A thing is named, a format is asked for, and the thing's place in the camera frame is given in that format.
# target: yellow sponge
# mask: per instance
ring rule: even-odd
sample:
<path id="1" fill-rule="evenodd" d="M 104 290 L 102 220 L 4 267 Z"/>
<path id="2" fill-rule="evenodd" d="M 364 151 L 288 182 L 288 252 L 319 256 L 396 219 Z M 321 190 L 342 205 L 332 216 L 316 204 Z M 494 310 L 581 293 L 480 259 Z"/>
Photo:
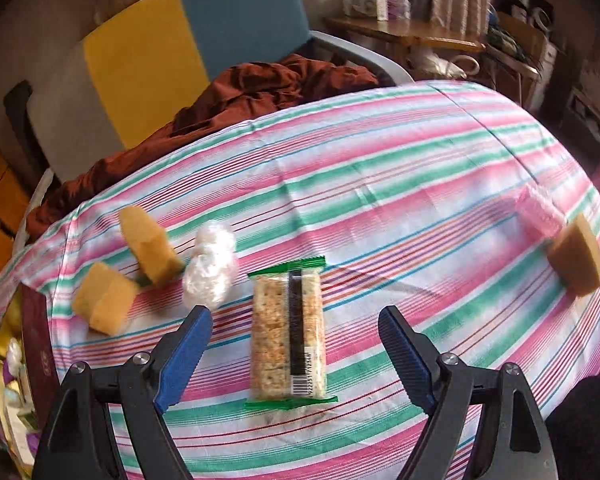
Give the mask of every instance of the yellow sponge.
<path id="1" fill-rule="evenodd" d="M 118 219 L 126 244 L 154 285 L 164 285 L 184 270 L 167 233 L 141 207 L 125 207 Z"/>
<path id="2" fill-rule="evenodd" d="M 96 262 L 78 288 L 72 309 L 94 330 L 115 335 L 122 328 L 138 291 L 137 283 Z"/>
<path id="3" fill-rule="evenodd" d="M 554 238 L 547 259 L 576 296 L 586 296 L 600 286 L 600 245 L 582 213 Z"/>

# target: brown cloth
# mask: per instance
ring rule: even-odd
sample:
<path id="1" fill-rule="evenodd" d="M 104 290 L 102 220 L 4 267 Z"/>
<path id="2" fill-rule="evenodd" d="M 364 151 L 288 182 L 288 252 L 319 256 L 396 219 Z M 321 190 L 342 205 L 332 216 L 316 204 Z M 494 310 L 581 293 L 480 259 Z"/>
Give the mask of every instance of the brown cloth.
<path id="1" fill-rule="evenodd" d="M 291 54 L 278 63 L 243 63 L 222 72 L 195 104 L 180 110 L 136 147 L 96 162 L 75 180 L 62 184 L 27 216 L 34 239 L 85 200 L 147 164 L 195 140 L 247 119 L 327 97 L 379 86 L 361 66 L 335 66 Z"/>

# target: table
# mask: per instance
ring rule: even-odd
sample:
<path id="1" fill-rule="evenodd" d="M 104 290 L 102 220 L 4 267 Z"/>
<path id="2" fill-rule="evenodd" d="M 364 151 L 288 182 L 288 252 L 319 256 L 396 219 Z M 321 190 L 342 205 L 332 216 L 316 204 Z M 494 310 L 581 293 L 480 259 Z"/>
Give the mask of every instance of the table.
<path id="1" fill-rule="evenodd" d="M 327 18 L 324 20 L 334 35 L 355 32 L 369 38 L 376 38 L 400 48 L 410 46 L 428 46 L 431 48 L 450 48 L 463 52 L 482 52 L 484 45 L 480 38 L 466 37 L 451 32 L 432 23 L 416 20 L 389 20 L 378 22 L 374 18 Z"/>
<path id="2" fill-rule="evenodd" d="M 514 211 L 538 182 L 600 241 L 600 196 L 530 115 L 477 84 L 432 81 L 331 98 L 247 121 L 145 167 L 53 225 L 0 275 L 0 317 L 17 283 L 48 298 L 60 377 L 124 362 L 174 330 L 181 287 L 146 288 L 125 335 L 88 332 L 71 302 L 103 260 L 137 279 L 117 212 L 145 208 L 184 258 L 197 227 L 232 224 L 240 273 L 209 348 L 164 419 L 195 478 L 395 478 L 424 426 L 379 341 L 386 304 L 468 364 L 518 362 L 544 415 L 600 370 L 600 290 L 574 301 Z M 246 273 L 324 254 L 334 405 L 247 412 L 251 284 Z M 477 427 L 471 408 L 451 478 Z M 140 478 L 123 416 L 112 420 Z"/>
<path id="3" fill-rule="evenodd" d="M 490 74 L 492 88 L 496 90 L 496 79 L 497 79 L 497 71 L 499 66 L 505 67 L 505 70 L 511 70 L 515 74 L 513 76 L 517 79 L 518 82 L 518 104 L 526 108 L 523 99 L 522 99 L 522 79 L 527 78 L 532 82 L 538 81 L 540 79 L 540 73 L 534 67 L 518 61 L 517 59 L 508 56 L 503 51 L 491 46 L 490 44 L 486 45 L 486 54 L 491 58 L 491 63 L 487 68 L 487 72 Z"/>

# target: chair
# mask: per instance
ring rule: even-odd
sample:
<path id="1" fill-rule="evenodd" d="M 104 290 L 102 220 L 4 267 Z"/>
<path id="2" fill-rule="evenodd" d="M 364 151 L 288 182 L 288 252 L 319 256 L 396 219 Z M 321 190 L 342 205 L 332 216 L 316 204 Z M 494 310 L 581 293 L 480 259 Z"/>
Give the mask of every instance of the chair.
<path id="1" fill-rule="evenodd" d="M 16 134 L 34 139 L 48 165 L 29 210 L 54 175 L 71 180 L 100 158 L 138 145 L 192 105 L 223 70 L 275 62 L 303 45 L 365 66 L 386 86 L 413 81 L 375 52 L 309 30 L 301 0 L 140 0 L 123 10 L 76 45 L 32 93 L 20 84 L 20 98 L 9 101 Z M 23 219 L 14 254 L 26 239 Z"/>

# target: blue gripper pad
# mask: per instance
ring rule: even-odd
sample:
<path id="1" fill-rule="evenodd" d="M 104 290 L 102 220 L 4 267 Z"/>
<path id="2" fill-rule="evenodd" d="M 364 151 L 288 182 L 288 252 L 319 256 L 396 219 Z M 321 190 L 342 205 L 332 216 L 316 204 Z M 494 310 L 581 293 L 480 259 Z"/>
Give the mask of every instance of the blue gripper pad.
<path id="1" fill-rule="evenodd" d="M 162 368 L 160 386 L 154 397 L 154 406 L 159 413 L 164 413 L 169 406 L 180 402 L 180 397 L 211 339 L 213 325 L 211 313 L 205 309 Z"/>
<path id="2" fill-rule="evenodd" d="M 378 333 L 411 402 L 421 407 L 427 415 L 432 415 L 436 408 L 436 399 L 431 387 L 431 374 L 398 323 L 385 308 L 380 311 L 378 317 Z"/>

